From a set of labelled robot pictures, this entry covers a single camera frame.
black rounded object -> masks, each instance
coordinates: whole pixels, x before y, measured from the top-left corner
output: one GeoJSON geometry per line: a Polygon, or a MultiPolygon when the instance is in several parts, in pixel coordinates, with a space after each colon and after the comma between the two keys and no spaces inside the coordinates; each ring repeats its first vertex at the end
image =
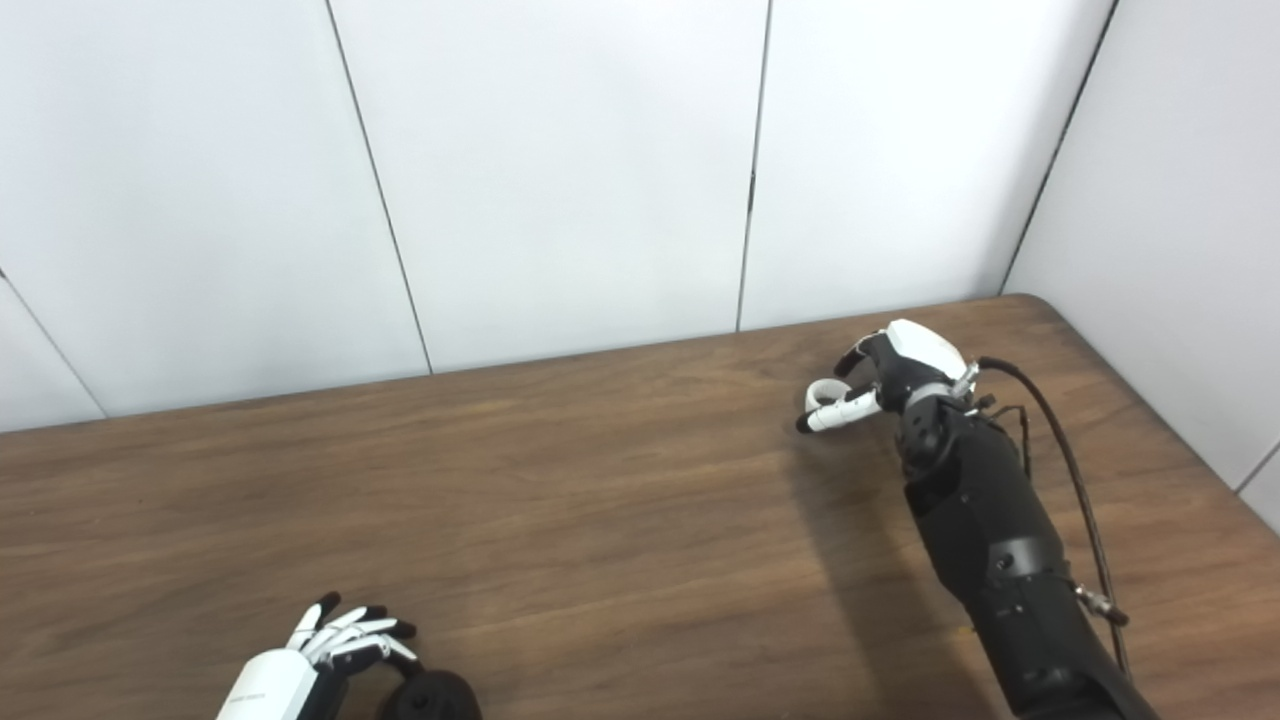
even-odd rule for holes
{"type": "Polygon", "coordinates": [[[471,685],[456,673],[428,670],[408,678],[387,698],[380,720],[481,720],[471,685]]]}

white robotic hand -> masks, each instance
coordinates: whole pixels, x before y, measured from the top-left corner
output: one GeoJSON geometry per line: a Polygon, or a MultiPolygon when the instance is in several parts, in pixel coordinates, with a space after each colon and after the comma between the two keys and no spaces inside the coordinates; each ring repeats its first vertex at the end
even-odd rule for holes
{"type": "Polygon", "coordinates": [[[324,624],[339,602],[338,593],[325,594],[302,614],[284,647],[250,660],[218,720],[332,720],[351,675],[381,661],[406,678],[422,673],[417,655],[397,639],[413,637],[413,625],[387,618],[380,605],[324,624]]]}
{"type": "Polygon", "coordinates": [[[829,378],[812,383],[796,429],[829,430],[881,410],[901,413],[924,395],[963,397],[973,392],[978,375],[977,365],[965,365],[955,346],[911,320],[893,320],[855,342],[836,364],[835,374],[847,377],[867,359],[874,365],[874,377],[858,388],[829,378]]]}

cable connector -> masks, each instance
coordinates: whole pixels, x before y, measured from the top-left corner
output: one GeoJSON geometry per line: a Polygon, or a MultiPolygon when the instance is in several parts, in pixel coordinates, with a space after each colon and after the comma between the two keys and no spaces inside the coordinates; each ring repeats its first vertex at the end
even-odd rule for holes
{"type": "Polygon", "coordinates": [[[964,369],[964,374],[956,378],[956,382],[951,386],[951,397],[964,397],[973,391],[973,382],[978,379],[979,373],[978,363],[970,363],[964,369]]]}
{"type": "Polygon", "coordinates": [[[1117,628],[1124,628],[1129,624],[1129,615],[1116,607],[1116,603],[1111,602],[1110,597],[1093,592],[1080,583],[1075,583],[1075,597],[1089,611],[1089,615],[1102,618],[1117,628]]]}

table surface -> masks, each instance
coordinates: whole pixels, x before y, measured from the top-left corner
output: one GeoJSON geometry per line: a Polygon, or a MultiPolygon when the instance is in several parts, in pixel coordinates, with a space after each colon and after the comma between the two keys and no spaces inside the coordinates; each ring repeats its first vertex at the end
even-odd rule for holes
{"type": "MultiPolygon", "coordinates": [[[[490,720],[1007,717],[916,538],[891,419],[792,429],[805,386],[893,316],[1041,384],[1166,720],[1275,717],[1280,539],[1025,296],[0,436],[6,715],[209,720],[339,589],[416,623],[490,720]]],[[[396,682],[361,675],[342,716],[396,682]]]]}

black forearm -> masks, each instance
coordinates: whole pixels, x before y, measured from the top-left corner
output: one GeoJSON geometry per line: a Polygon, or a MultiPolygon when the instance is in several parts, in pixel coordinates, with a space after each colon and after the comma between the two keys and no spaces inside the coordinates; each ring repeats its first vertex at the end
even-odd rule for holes
{"type": "Polygon", "coordinates": [[[1061,539],[1012,443],[964,410],[931,398],[904,413],[906,497],[1010,708],[1020,717],[1156,720],[1076,602],[1061,539]]]}

